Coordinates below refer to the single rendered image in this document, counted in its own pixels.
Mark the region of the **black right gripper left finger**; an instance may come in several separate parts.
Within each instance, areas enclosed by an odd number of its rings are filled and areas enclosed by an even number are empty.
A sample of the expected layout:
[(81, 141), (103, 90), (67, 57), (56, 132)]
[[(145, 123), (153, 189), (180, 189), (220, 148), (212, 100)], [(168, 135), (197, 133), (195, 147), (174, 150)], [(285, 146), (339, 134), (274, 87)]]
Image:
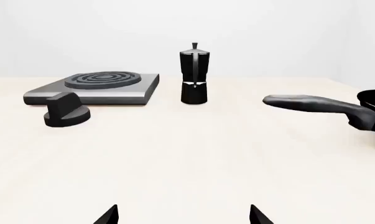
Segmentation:
[(118, 224), (119, 214), (118, 205), (113, 205), (93, 224)]

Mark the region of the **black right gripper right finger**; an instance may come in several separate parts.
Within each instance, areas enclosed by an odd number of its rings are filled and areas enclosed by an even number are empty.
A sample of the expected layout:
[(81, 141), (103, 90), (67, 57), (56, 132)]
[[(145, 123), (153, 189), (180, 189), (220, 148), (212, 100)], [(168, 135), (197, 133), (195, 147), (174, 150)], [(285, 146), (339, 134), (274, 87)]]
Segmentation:
[(274, 224), (255, 205), (251, 205), (249, 213), (250, 224)]

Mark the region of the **black stove knob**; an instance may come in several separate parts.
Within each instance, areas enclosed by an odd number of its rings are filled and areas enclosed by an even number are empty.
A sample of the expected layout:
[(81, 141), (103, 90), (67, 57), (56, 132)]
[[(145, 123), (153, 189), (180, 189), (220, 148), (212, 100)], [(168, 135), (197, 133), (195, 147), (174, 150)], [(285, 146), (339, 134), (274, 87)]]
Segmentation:
[(91, 118), (89, 108), (83, 106), (76, 93), (59, 93), (46, 99), (48, 112), (44, 114), (47, 126), (64, 128), (84, 123)]

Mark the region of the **grey single-burner stove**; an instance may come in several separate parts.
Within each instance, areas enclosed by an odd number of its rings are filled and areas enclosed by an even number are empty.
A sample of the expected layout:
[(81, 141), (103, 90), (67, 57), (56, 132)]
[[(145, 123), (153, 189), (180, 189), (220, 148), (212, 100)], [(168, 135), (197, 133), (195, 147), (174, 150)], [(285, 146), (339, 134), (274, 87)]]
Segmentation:
[(159, 81), (159, 74), (81, 73), (28, 91), (23, 100), (27, 105), (44, 105), (47, 98), (72, 92), (84, 105), (146, 105)]

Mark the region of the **black moka pot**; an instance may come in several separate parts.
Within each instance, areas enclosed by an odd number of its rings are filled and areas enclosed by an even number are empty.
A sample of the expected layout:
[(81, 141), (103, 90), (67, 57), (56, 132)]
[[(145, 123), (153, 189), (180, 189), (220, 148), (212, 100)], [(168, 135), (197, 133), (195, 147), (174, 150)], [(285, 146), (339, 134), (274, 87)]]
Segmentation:
[(206, 74), (210, 53), (199, 50), (198, 43), (192, 43), (192, 49), (180, 52), (182, 73), (181, 102), (199, 105), (207, 102)]

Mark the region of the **black frying pan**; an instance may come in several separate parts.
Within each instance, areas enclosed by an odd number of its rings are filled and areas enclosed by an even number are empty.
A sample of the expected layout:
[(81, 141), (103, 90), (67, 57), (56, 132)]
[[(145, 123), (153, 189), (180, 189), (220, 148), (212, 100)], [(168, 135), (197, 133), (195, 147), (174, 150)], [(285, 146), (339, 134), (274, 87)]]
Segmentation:
[(343, 113), (348, 124), (358, 130), (375, 132), (375, 90), (357, 94), (359, 105), (309, 95), (268, 95), (262, 102), (268, 106), (312, 113)]

